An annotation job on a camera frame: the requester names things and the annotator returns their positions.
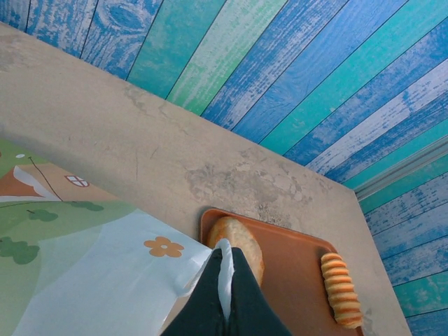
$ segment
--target house window print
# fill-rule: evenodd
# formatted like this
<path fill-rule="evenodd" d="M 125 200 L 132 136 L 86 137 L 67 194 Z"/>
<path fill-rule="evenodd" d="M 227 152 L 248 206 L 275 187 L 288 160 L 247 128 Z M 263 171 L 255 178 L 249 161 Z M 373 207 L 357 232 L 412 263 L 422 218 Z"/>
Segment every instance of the house window print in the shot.
<path fill-rule="evenodd" d="M 88 183 L 86 180 L 76 175 L 66 175 L 65 178 L 70 182 L 72 182 L 77 187 L 84 188 L 90 186 L 90 183 Z"/>

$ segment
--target orange tray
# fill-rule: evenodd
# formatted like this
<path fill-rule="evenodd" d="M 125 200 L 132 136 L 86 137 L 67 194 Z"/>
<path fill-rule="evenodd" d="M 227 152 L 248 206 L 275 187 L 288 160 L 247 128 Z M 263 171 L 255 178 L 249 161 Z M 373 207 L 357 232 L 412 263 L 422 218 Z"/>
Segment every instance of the orange tray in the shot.
<path fill-rule="evenodd" d="M 257 239 L 265 262 L 261 291 L 293 335 L 363 336 L 361 328 L 338 325 L 327 301 L 321 256 L 336 252 L 333 245 L 220 209 L 208 209 L 202 214 L 199 240 L 203 244 L 213 224 L 224 216 L 241 221 Z"/>

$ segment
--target pastry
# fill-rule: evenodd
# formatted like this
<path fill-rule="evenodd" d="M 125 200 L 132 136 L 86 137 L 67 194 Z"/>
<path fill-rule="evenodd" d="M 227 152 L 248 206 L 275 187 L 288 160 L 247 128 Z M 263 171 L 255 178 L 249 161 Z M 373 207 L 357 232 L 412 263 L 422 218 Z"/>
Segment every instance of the pastry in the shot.
<path fill-rule="evenodd" d="M 335 313 L 335 320 L 345 328 L 354 329 L 363 324 L 361 304 L 351 282 L 347 264 L 337 253 L 327 253 L 321 258 L 328 301 Z"/>
<path fill-rule="evenodd" d="M 227 238 L 232 247 L 243 251 L 258 285 L 261 286 L 265 264 L 260 245 L 252 232 L 239 220 L 227 216 L 220 218 L 211 228 L 206 245 L 213 249 L 222 238 Z"/>

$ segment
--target wooden wall panel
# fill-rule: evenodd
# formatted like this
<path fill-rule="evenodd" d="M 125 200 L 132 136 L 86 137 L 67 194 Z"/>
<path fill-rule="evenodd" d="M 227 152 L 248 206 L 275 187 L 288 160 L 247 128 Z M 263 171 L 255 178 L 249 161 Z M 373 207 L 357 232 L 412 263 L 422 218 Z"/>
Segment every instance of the wooden wall panel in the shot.
<path fill-rule="evenodd" d="M 164 0 L 128 81 L 166 99 L 225 0 Z"/>
<path fill-rule="evenodd" d="M 447 58 L 448 19 L 445 19 L 322 120 L 284 156 L 301 165 L 309 164 L 347 132 Z"/>
<path fill-rule="evenodd" d="M 217 109 L 225 107 L 224 111 L 228 111 L 226 113 L 229 115 L 227 118 L 232 120 L 233 125 L 239 121 L 233 132 L 257 143 L 262 141 L 275 125 L 405 2 L 383 1 L 379 8 L 377 3 L 370 0 L 349 1 L 263 96 L 257 94 L 257 100 L 254 100 L 247 99 L 245 95 L 241 97 L 244 100 L 239 104 L 244 104 L 241 108 L 235 106 L 232 100 L 231 106 L 217 106 Z M 251 87 L 251 91 L 257 92 L 257 89 L 256 86 Z"/>
<path fill-rule="evenodd" d="M 387 169 L 392 168 L 394 165 L 400 163 L 414 153 L 421 151 L 435 141 L 445 137 L 447 135 L 447 130 L 448 120 L 444 120 L 423 134 L 416 136 L 392 153 L 389 153 L 386 157 L 383 157 L 381 160 L 372 164 L 349 180 L 343 182 L 344 186 L 351 189 L 358 188 L 378 174 L 385 172 Z"/>
<path fill-rule="evenodd" d="M 443 336 L 447 332 L 448 309 L 408 317 L 412 336 Z"/>
<path fill-rule="evenodd" d="M 286 0 L 227 0 L 168 100 L 201 114 Z"/>
<path fill-rule="evenodd" d="M 381 258 L 448 235 L 448 203 L 424 212 L 373 237 Z"/>
<path fill-rule="evenodd" d="M 372 235 L 448 203 L 448 173 L 442 174 L 367 213 Z"/>
<path fill-rule="evenodd" d="M 394 287 L 405 316 L 448 308 L 448 272 Z"/>
<path fill-rule="evenodd" d="M 448 91 L 448 59 L 360 122 L 307 167 L 327 174 L 392 127 Z"/>
<path fill-rule="evenodd" d="M 98 0 L 81 58 L 126 79 L 162 0 Z"/>
<path fill-rule="evenodd" d="M 443 21 L 447 12 L 448 1 L 409 0 L 260 144 L 283 155 L 322 119 Z"/>
<path fill-rule="evenodd" d="M 387 130 L 386 133 L 362 149 L 353 153 L 347 160 L 330 170 L 325 176 L 343 183 L 444 120 L 448 120 L 448 90 L 418 111 L 411 113 L 409 117 Z M 383 128 L 386 130 L 387 122 L 383 122 Z M 415 152 L 416 150 L 411 150 L 409 155 Z"/>
<path fill-rule="evenodd" d="M 0 22 L 25 31 L 27 28 L 28 10 L 31 0 L 1 0 Z"/>
<path fill-rule="evenodd" d="M 375 194 L 360 201 L 361 209 L 367 214 L 373 209 L 393 200 L 394 198 L 418 187 L 439 175 L 448 172 L 448 155 L 420 168 L 408 176 L 388 185 Z"/>
<path fill-rule="evenodd" d="M 448 269 L 448 236 L 383 260 L 393 286 L 427 277 Z"/>
<path fill-rule="evenodd" d="M 96 4 L 97 0 L 31 0 L 27 33 L 79 57 Z"/>
<path fill-rule="evenodd" d="M 262 96 L 266 97 L 267 89 L 286 69 L 291 69 L 291 62 L 301 55 L 304 49 L 315 50 L 314 56 L 322 54 L 321 44 L 316 45 L 316 40 L 328 38 L 331 33 L 326 32 L 331 31 L 331 27 L 333 28 L 332 32 L 335 31 L 335 22 L 339 29 L 336 34 L 343 35 L 350 30 L 351 25 L 347 15 L 343 15 L 341 18 L 340 14 L 354 9 L 356 14 L 352 16 L 352 20 L 357 21 L 358 19 L 355 18 L 360 15 L 362 6 L 358 5 L 359 1 L 356 0 L 351 1 L 352 4 L 347 8 L 344 6 L 346 2 L 347 0 L 289 1 L 241 61 L 202 116 L 218 125 L 232 129 Z M 341 29 L 341 20 L 344 20 L 345 25 L 349 26 L 345 27 L 346 30 Z M 367 31 L 363 31 L 361 35 L 367 35 L 369 29 L 371 28 L 367 26 Z M 356 36 L 353 39 L 361 39 L 362 36 Z M 272 114 L 267 118 L 261 115 L 259 117 L 265 119 L 265 122 L 258 122 L 258 127 L 275 125 L 274 119 L 270 119 Z M 243 136 L 253 140 L 248 134 Z"/>

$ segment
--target cartoon house print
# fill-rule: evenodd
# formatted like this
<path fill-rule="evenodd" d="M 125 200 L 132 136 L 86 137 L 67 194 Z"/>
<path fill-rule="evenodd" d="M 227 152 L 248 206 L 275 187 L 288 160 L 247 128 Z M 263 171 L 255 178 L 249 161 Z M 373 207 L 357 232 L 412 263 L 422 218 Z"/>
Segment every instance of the cartoon house print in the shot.
<path fill-rule="evenodd" d="M 116 199 L 83 178 L 51 163 L 18 165 L 0 178 L 0 202 Z"/>
<path fill-rule="evenodd" d="M 76 175 L 66 175 L 65 178 L 70 182 L 72 182 L 77 187 L 85 188 L 90 186 L 90 183 L 88 183 L 85 179 Z"/>

